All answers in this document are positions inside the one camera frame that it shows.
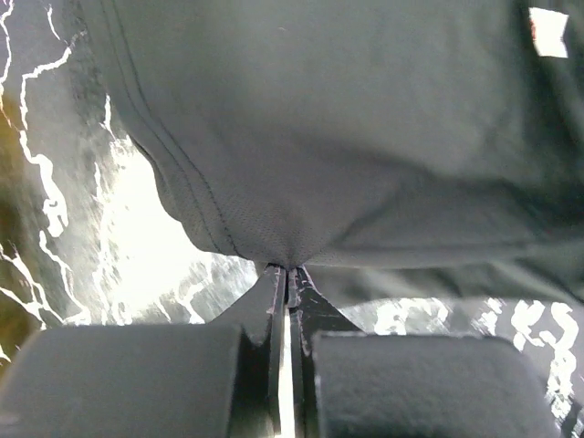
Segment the black t-shirt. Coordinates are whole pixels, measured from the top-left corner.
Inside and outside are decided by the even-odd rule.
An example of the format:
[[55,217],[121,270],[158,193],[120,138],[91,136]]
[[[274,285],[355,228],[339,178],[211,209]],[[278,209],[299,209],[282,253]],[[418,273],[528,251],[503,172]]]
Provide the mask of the black t-shirt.
[[583,300],[580,1],[85,1],[163,208],[339,301]]

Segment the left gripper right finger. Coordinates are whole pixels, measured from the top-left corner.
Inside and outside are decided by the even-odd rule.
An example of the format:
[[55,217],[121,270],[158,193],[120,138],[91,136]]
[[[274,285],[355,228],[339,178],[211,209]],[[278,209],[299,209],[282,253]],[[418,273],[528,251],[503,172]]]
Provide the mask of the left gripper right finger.
[[492,336],[375,335],[287,276],[299,437],[557,437],[529,359]]

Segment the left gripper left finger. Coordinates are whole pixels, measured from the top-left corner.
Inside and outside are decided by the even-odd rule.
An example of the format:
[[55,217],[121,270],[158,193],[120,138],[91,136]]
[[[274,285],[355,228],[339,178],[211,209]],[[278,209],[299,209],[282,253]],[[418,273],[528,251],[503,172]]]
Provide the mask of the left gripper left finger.
[[273,437],[287,273],[268,266],[205,324],[67,326],[1,385],[4,437]]

